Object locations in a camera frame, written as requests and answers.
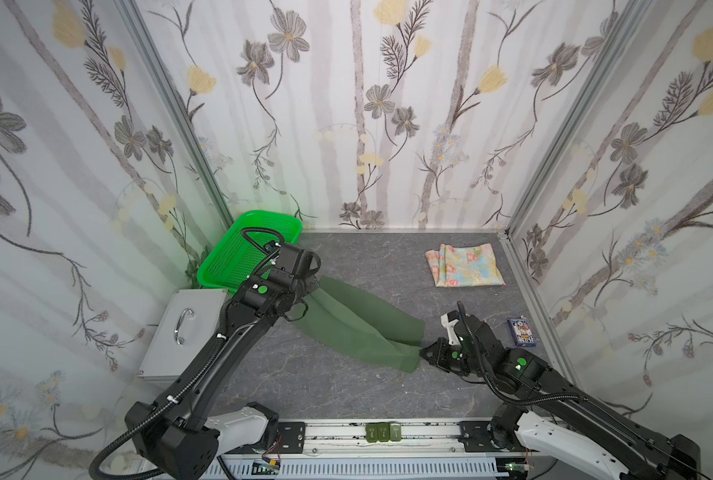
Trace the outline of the floral pastel skirt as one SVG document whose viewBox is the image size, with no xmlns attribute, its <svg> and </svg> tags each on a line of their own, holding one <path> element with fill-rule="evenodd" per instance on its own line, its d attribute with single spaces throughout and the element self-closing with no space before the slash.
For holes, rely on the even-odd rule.
<svg viewBox="0 0 713 480">
<path fill-rule="evenodd" d="M 491 244 L 475 247 L 441 244 L 438 250 L 429 250 L 425 256 L 436 287 L 463 288 L 506 284 Z"/>
</svg>

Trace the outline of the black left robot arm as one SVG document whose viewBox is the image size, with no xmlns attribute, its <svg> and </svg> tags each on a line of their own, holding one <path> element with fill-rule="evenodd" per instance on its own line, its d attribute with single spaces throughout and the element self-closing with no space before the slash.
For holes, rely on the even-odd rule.
<svg viewBox="0 0 713 480">
<path fill-rule="evenodd" d="M 220 454 L 272 445 L 278 424 L 278 414 L 272 410 L 249 403 L 230 414 L 212 416 L 210 412 L 254 344 L 316 290 L 319 269 L 316 253 L 282 244 L 226 300 L 216 331 L 186 370 L 154 401 L 138 402 L 128 410 L 128 430 L 111 446 L 130 442 L 152 464 L 138 478 L 166 474 L 174 479 L 198 479 Z"/>
</svg>

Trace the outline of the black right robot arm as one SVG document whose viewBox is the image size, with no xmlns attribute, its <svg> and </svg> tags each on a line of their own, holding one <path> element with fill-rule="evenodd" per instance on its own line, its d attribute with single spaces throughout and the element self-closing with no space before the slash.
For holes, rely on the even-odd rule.
<svg viewBox="0 0 713 480">
<path fill-rule="evenodd" d="M 478 449 L 536 451 L 595 479 L 701 479 L 701 450 L 684 435 L 667 437 L 580 390 L 525 348 L 506 348 L 486 322 L 464 308 L 445 315 L 448 334 L 422 360 L 487 386 L 502 402 L 481 431 L 463 441 Z"/>
</svg>

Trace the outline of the dark green skirt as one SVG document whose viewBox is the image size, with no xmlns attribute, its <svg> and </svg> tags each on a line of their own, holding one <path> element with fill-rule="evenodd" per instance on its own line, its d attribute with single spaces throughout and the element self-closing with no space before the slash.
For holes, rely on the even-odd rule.
<svg viewBox="0 0 713 480">
<path fill-rule="evenodd" d="M 314 340 L 356 360 L 413 373 L 426 323 L 380 297 L 324 277 L 294 324 Z"/>
</svg>

